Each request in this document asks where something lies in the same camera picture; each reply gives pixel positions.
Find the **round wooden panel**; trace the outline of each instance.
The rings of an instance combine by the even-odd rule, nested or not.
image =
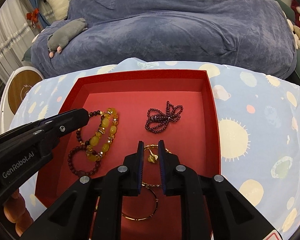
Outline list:
[[[42,78],[38,73],[32,70],[24,70],[13,78],[8,91],[8,102],[14,114],[16,114],[29,90],[41,80]]]

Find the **light blue tablecloth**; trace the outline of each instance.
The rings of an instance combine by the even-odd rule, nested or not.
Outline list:
[[[50,78],[36,84],[11,128],[58,114],[80,77],[146,69],[207,70],[215,98],[221,141],[221,173],[282,234],[300,225],[300,87],[246,69],[204,62],[143,62],[129,58]],[[21,187],[36,219],[45,209],[34,196],[36,176]]]

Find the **gold pendant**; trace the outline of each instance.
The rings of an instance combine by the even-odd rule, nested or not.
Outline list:
[[[158,156],[154,154],[150,149],[149,149],[150,155],[148,157],[148,162],[150,163],[157,163],[158,161]]]

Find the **red tray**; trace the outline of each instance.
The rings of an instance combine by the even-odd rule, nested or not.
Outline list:
[[[175,106],[183,105],[181,119],[170,124],[163,133],[146,131],[148,109],[157,108],[164,112],[167,100]],[[161,139],[166,148],[178,155],[182,164],[198,174],[212,177],[220,173],[218,120],[206,71],[144,70],[79,78],[60,113],[76,108],[104,111],[109,107],[116,108],[119,113],[118,130],[93,178],[104,176],[121,165],[126,155],[137,151],[138,141],[147,145],[158,144]],[[91,138],[99,124],[100,118],[92,118],[82,129],[82,138]],[[78,179],[69,170],[67,162],[69,151],[77,145],[75,132],[61,138],[53,150],[53,160],[39,171],[35,195],[45,206],[49,207]],[[159,164],[149,163],[148,154],[146,151],[143,181],[160,184]],[[94,167],[83,151],[74,156],[73,163],[77,170],[88,171]],[[122,218],[122,240],[181,239],[180,198],[165,197],[160,188],[154,191],[159,199],[156,214],[143,221]],[[139,197],[123,199],[122,211],[131,217],[142,218],[152,213],[154,205],[153,195],[143,188]]]

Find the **pink dot print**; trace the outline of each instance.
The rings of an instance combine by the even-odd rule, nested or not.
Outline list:
[[[247,111],[249,114],[254,114],[256,110],[254,109],[253,106],[247,105]]]

